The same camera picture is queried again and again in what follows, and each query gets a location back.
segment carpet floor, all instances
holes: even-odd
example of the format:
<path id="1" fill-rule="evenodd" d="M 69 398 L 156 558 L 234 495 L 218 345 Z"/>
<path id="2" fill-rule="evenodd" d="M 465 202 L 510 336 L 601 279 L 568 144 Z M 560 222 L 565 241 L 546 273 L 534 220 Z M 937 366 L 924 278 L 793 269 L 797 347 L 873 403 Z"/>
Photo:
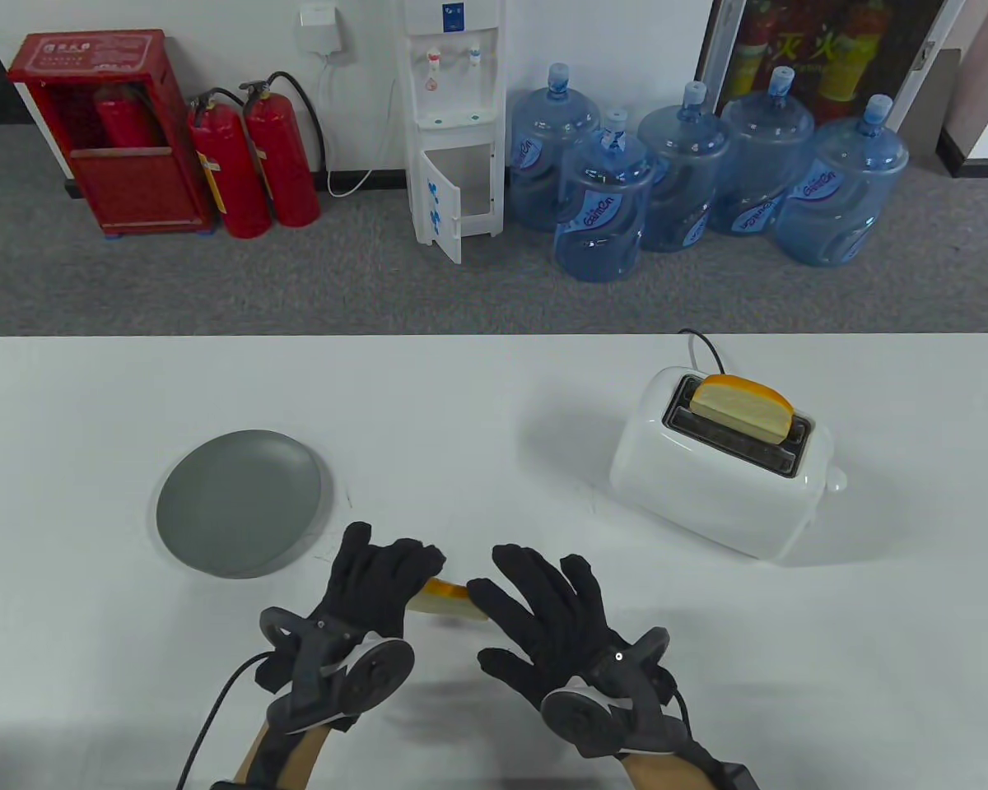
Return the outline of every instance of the carpet floor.
<path id="1" fill-rule="evenodd" d="M 351 332 L 984 332 L 988 180 L 916 163 L 864 252 L 840 270 L 766 238 L 708 234 L 589 286 L 550 238 L 507 225 L 465 266 L 417 244 L 403 191 L 332 200 L 304 230 L 254 241 L 106 241 L 33 127 L 0 127 L 0 335 Z"/>

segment water dispenser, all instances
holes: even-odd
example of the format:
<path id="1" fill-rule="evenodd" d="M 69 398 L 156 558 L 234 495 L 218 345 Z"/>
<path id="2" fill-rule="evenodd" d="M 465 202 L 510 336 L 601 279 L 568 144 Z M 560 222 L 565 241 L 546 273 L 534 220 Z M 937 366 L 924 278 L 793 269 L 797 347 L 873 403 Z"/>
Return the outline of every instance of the water dispenser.
<path id="1" fill-rule="evenodd" d="M 399 84 L 420 244 L 461 263 L 461 238 L 505 217 L 505 0 L 399 0 Z"/>

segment toaster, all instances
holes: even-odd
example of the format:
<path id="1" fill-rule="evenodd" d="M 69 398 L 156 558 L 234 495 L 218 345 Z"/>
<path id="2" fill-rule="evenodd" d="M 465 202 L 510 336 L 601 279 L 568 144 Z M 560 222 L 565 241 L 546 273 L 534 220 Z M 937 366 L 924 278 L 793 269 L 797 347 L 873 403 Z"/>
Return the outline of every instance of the toaster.
<path id="1" fill-rule="evenodd" d="M 780 560 L 813 521 L 825 490 L 844 490 L 832 433 L 795 412 L 769 444 L 691 411 L 705 374 L 667 368 L 648 384 L 611 464 L 623 500 L 721 545 Z"/>

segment water bottle cap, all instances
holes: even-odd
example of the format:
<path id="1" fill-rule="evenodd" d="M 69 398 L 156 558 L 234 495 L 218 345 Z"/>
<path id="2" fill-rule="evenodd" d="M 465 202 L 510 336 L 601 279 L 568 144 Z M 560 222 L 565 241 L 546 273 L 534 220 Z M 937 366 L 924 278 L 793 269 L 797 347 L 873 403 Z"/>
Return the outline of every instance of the water bottle cap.
<path id="1" fill-rule="evenodd" d="M 871 125 L 881 125 L 889 117 L 889 110 L 892 109 L 892 99 L 885 94 L 874 94 L 867 100 L 867 109 L 864 110 L 864 121 Z"/>
<path id="2" fill-rule="evenodd" d="M 570 69 L 566 63 L 554 63 L 549 67 L 549 90 L 554 94 L 565 93 Z"/>
<path id="3" fill-rule="evenodd" d="M 772 69 L 772 79 L 768 82 L 768 95 L 787 95 L 791 83 L 795 81 L 795 70 L 791 67 Z"/>
<path id="4" fill-rule="evenodd" d="M 686 108 L 690 106 L 701 105 L 702 102 L 706 101 L 706 83 L 699 82 L 698 80 L 693 80 L 685 86 L 685 100 L 683 105 Z"/>
<path id="5" fill-rule="evenodd" d="M 627 120 L 629 120 L 629 113 L 625 109 L 610 109 L 607 116 L 604 116 L 604 128 L 610 132 L 625 132 Z"/>

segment electrical outlet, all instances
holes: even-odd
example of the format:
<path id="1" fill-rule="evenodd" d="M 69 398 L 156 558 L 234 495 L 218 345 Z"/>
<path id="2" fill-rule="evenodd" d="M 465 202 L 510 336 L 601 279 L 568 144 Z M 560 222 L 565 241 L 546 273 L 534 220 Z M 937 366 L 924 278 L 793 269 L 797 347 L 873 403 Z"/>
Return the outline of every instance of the electrical outlet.
<path id="1" fill-rule="evenodd" d="M 296 26 L 297 46 L 303 52 L 332 55 L 340 52 L 340 29 L 337 27 L 336 3 L 302 3 Z"/>

